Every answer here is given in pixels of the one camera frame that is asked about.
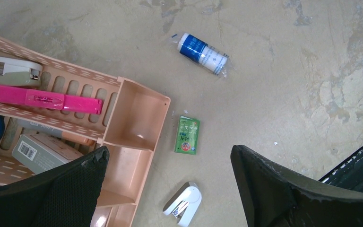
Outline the blue white bandage roll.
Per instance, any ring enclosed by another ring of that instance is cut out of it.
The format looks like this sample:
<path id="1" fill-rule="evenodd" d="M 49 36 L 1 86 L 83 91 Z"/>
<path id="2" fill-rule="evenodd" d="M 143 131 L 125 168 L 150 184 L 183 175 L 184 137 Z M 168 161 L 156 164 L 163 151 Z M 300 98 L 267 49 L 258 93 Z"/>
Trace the blue white bandage roll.
<path id="1" fill-rule="evenodd" d="M 195 64 L 219 77 L 226 77 L 231 65 L 229 55 L 189 33 L 176 33 L 170 42 L 177 51 Z"/>

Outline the green small box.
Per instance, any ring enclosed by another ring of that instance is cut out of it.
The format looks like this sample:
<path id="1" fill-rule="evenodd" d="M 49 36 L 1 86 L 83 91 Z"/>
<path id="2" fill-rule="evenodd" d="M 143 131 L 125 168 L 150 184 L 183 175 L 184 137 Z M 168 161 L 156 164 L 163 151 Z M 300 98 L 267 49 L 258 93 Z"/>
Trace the green small box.
<path id="1" fill-rule="evenodd" d="M 200 120 L 181 115 L 178 121 L 174 152 L 196 155 Z"/>

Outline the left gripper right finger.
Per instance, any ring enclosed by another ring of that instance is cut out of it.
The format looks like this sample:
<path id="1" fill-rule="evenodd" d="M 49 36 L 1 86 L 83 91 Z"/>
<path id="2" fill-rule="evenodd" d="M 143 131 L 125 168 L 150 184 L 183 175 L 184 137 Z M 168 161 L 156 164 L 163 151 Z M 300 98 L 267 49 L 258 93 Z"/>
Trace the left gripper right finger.
<path id="1" fill-rule="evenodd" d="M 316 181 L 244 145 L 230 159 L 250 227 L 363 227 L 363 192 Z"/>

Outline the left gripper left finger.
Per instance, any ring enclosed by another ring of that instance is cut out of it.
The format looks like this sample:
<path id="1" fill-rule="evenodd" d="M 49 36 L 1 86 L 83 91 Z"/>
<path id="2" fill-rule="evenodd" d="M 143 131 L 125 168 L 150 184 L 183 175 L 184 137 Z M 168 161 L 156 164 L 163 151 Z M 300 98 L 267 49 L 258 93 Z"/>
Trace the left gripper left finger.
<path id="1" fill-rule="evenodd" d="M 0 186 L 0 227 L 88 227 L 109 162 L 106 146 Z"/>

